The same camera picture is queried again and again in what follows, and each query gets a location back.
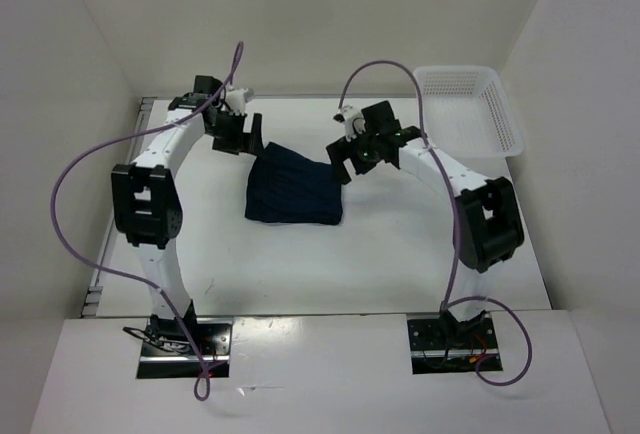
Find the navy blue shorts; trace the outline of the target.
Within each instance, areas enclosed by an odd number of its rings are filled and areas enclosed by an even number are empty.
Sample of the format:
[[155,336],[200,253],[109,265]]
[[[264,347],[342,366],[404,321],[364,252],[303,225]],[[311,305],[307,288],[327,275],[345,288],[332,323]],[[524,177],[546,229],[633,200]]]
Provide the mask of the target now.
[[331,165],[271,142],[249,172],[245,217],[265,224],[336,226],[343,217],[342,186]]

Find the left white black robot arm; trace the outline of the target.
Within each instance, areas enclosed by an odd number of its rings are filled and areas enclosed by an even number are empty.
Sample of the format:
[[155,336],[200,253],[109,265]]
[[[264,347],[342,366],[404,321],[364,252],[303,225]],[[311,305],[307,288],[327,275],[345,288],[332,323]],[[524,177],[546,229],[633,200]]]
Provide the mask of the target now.
[[203,136],[212,138],[215,150],[228,154],[256,155],[262,150],[261,115],[255,115],[249,131],[244,129],[253,98],[249,88],[196,77],[193,89],[168,105],[162,129],[149,145],[131,163],[112,169],[115,226],[133,246],[151,284],[151,316],[138,335],[159,350],[185,354],[200,339],[177,254],[184,214],[175,178]]

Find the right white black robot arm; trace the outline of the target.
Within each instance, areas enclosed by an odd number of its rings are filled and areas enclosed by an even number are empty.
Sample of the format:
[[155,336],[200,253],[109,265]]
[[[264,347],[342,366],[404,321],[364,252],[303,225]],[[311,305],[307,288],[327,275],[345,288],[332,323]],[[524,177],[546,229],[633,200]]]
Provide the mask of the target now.
[[439,308],[438,332],[447,346],[464,345],[480,327],[493,277],[524,242],[511,181],[471,170],[432,144],[422,128],[402,126],[387,101],[361,110],[342,107],[333,118],[344,128],[326,148],[339,183],[386,163],[450,202],[454,269]]

